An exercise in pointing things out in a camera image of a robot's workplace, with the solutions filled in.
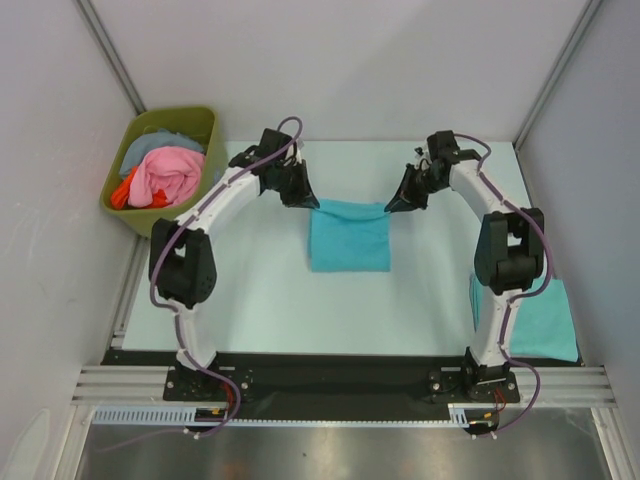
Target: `turquoise towel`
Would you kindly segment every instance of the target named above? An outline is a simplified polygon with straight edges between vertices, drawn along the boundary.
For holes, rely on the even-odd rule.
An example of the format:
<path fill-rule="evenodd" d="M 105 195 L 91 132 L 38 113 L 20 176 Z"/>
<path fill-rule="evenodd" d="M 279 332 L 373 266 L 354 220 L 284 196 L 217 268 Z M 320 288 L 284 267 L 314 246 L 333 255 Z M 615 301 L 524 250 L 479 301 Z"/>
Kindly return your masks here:
<path fill-rule="evenodd" d="M 531 291 L 540 287 L 542 280 L 536 279 Z M 483 293 L 484 287 L 472 275 L 469 295 L 476 329 Z M 511 337 L 511 354 L 515 357 L 555 358 L 569 362 L 578 360 L 569 300 L 561 280 L 551 280 L 540 295 L 522 300 Z"/>
<path fill-rule="evenodd" d="M 118 174 L 121 178 L 127 178 L 133 167 L 142 163 L 145 155 L 151 150 L 160 147 L 183 147 L 194 152 L 204 153 L 204 148 L 195 140 L 182 135 L 181 133 L 171 133 L 164 128 L 158 129 L 154 133 L 145 133 L 136 138 L 124 154 L 122 165 Z"/>
<path fill-rule="evenodd" d="M 320 208 L 311 211 L 311 271 L 390 271 L 389 224 L 382 203 L 320 200 Z"/>

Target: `shiny gray floor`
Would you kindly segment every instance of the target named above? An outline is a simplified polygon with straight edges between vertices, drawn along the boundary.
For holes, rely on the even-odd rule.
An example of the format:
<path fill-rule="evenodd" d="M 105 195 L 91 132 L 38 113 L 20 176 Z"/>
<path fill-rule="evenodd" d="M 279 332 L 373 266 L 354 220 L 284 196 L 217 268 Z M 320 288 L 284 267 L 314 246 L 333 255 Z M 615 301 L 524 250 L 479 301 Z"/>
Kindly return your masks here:
<path fill-rule="evenodd" d="M 95 451 L 152 430 L 92 427 L 77 480 L 610 478 L 588 409 L 536 410 L 498 440 L 458 429 L 233 427 Z"/>

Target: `orange cloth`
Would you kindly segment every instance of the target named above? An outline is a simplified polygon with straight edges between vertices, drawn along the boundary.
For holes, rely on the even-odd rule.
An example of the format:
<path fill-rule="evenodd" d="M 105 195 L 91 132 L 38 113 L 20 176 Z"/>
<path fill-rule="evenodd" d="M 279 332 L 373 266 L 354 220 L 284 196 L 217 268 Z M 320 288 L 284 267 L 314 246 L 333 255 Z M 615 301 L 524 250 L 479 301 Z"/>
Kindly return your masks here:
<path fill-rule="evenodd" d="M 116 188 L 116 190 L 111 194 L 111 205 L 113 205 L 113 208 L 116 210 L 122 210 L 127 205 L 131 181 L 137 171 L 138 167 L 133 167 L 129 176 L 125 178 L 118 188 Z M 163 208 L 167 205 L 169 205 L 169 202 L 167 202 L 167 196 L 164 194 L 164 190 L 158 190 L 153 194 L 151 205 L 147 205 L 144 208 Z"/>

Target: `cloth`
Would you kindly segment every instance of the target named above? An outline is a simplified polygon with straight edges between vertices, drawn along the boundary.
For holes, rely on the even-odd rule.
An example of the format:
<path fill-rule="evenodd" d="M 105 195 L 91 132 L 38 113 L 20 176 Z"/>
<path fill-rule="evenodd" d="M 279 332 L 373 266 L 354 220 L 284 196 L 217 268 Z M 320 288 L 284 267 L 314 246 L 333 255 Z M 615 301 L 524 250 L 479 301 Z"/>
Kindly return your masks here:
<path fill-rule="evenodd" d="M 542 281 L 542 278 L 536 279 L 531 291 L 539 288 Z M 472 275 L 469 290 L 473 323 L 477 329 L 485 287 Z M 540 295 L 522 300 L 511 336 L 511 355 L 569 362 L 578 360 L 569 300 L 561 280 L 552 279 Z"/>
<path fill-rule="evenodd" d="M 151 150 L 133 176 L 129 205 L 142 208 L 153 202 L 153 195 L 163 190 L 169 205 L 180 205 L 198 188 L 204 155 L 182 147 Z"/>
<path fill-rule="evenodd" d="M 320 200 L 311 211 L 311 271 L 390 271 L 389 218 L 382 203 Z"/>
<path fill-rule="evenodd" d="M 137 171 L 138 167 L 133 167 L 129 176 L 125 178 L 118 188 L 116 188 L 116 190 L 111 194 L 111 205 L 116 210 L 122 210 L 127 204 L 127 200 L 129 200 L 131 181 Z M 165 195 L 164 190 L 158 190 L 153 194 L 151 205 L 147 205 L 145 208 L 163 208 L 167 205 L 169 205 L 169 202 L 167 202 L 167 196 Z"/>
<path fill-rule="evenodd" d="M 194 152 L 204 153 L 204 148 L 195 140 L 180 133 L 171 133 L 169 130 L 161 128 L 155 133 L 146 133 L 136 138 L 127 149 L 124 155 L 120 171 L 120 178 L 127 178 L 133 167 L 142 163 L 144 157 L 151 150 L 160 147 L 182 147 Z"/>

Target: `pile of clothes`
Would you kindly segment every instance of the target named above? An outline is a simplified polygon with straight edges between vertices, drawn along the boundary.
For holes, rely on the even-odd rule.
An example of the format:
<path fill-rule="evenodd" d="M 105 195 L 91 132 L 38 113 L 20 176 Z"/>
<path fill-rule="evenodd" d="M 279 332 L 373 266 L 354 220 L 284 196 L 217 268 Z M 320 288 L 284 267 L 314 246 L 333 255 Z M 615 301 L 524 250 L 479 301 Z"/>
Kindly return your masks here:
<path fill-rule="evenodd" d="M 196 192 L 204 148 L 179 133 L 160 129 L 138 137 L 120 167 L 123 182 L 111 195 L 116 210 L 175 207 Z"/>

